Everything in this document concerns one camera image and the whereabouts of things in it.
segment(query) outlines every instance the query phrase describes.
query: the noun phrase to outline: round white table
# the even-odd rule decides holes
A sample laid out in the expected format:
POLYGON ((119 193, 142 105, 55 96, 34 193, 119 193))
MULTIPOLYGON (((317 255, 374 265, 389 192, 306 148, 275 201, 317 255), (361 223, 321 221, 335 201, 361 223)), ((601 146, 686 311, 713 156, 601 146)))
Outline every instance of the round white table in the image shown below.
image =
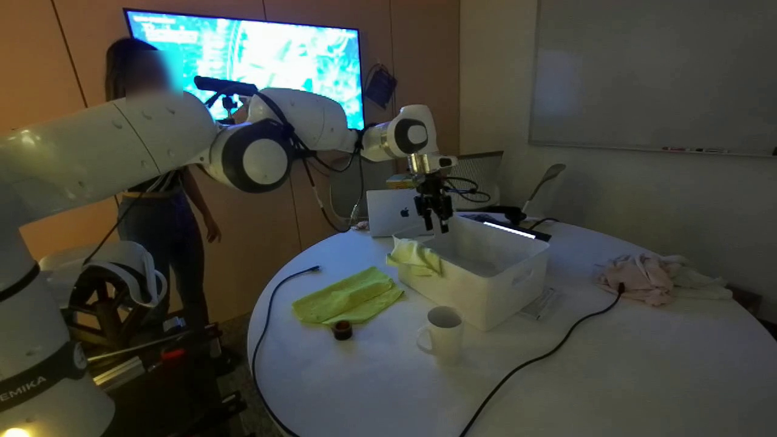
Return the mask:
MULTIPOLYGON (((350 339, 306 327, 290 304, 372 265, 385 273, 391 240, 333 236, 287 263, 248 327, 248 361, 277 419, 293 434, 458 434, 492 385, 549 352, 565 331, 611 304, 601 266, 631 242, 565 223, 550 232, 543 299, 489 333, 463 331, 463 356, 438 365, 418 348, 424 300, 412 288, 350 339)), ((622 299, 582 322, 549 360, 505 380, 469 434, 775 434, 777 345, 726 288, 662 307, 622 299)))

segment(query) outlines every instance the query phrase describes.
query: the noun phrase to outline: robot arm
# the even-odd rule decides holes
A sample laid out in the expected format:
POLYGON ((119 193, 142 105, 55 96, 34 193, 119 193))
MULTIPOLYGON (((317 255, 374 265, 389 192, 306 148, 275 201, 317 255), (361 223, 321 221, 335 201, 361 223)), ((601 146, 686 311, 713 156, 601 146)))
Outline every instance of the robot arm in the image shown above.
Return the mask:
POLYGON ((267 192, 283 181, 293 157, 316 151, 407 157, 421 178, 420 196, 443 196, 441 185, 424 185, 452 164, 432 156, 437 139, 424 106, 407 106, 357 136, 333 100, 290 89, 267 95, 264 106, 249 106, 249 119, 234 127, 215 124, 190 93, 151 93, 0 139, 0 333, 7 333, 0 345, 0 429, 34 423, 39 434, 100 434, 111 417, 111 403, 85 377, 57 299, 20 225, 186 164, 200 164, 242 192, 267 192))
POLYGON ((196 88, 210 89, 214 105, 219 96, 232 102, 241 95, 248 110, 242 110, 245 121, 234 128, 234 140, 242 146, 215 144, 215 156, 225 148, 237 156, 254 156, 248 169, 262 185, 253 185, 249 178, 237 174, 237 169, 224 167, 227 159, 210 159, 209 172, 245 192, 264 192, 277 186, 287 174, 293 157, 302 157, 316 151, 344 151, 358 152, 364 159, 407 159, 407 169, 414 178, 414 208, 424 218, 424 227, 432 225, 432 216, 438 221, 438 230, 447 230, 452 216, 452 198, 443 192, 443 174, 457 164, 452 156, 437 156, 437 128, 432 112, 421 105, 402 106, 394 119, 364 128, 358 136, 347 131, 344 112, 335 100, 322 95, 298 93, 298 89, 256 89, 249 82, 196 77, 196 88))

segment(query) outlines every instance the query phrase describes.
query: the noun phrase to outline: person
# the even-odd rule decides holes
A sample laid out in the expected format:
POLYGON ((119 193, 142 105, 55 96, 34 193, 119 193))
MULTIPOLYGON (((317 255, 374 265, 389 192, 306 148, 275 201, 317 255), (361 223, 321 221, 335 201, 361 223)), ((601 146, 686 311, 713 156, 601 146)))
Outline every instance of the person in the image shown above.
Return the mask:
MULTIPOLYGON (((173 88, 163 54, 140 39, 117 39, 106 48, 103 61, 106 100, 173 88)), ((207 240, 219 240, 221 230, 190 167, 165 172, 126 189, 119 196, 119 237, 140 242, 166 278, 175 273, 175 288, 182 300, 186 327, 203 327, 209 324, 203 295, 203 242, 191 203, 200 214, 207 240)), ((170 295, 154 307, 153 315, 165 317, 166 311, 170 295)))

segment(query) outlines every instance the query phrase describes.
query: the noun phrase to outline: television screen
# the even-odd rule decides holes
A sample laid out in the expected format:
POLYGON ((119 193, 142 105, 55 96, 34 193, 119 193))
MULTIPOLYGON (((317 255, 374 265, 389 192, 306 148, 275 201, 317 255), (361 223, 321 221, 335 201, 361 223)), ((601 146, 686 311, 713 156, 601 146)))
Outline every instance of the television screen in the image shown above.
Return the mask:
MULTIPOLYGON (((196 89, 193 76, 306 89, 339 102, 347 128, 364 128, 357 30, 153 9, 124 9, 124 17, 131 36, 163 51, 175 89, 209 100, 214 93, 196 89)), ((227 116, 219 102, 210 114, 227 116)))

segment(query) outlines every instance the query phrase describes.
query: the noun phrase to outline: white plastic bin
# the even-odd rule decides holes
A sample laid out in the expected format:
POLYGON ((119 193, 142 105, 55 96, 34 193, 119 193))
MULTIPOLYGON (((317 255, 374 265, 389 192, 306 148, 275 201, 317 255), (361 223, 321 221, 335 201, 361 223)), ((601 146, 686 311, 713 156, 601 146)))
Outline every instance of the white plastic bin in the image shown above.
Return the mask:
POLYGON ((424 299, 454 305, 462 317, 489 331, 542 295, 549 242, 454 216, 449 232, 421 240, 441 256, 441 277, 397 277, 424 299))

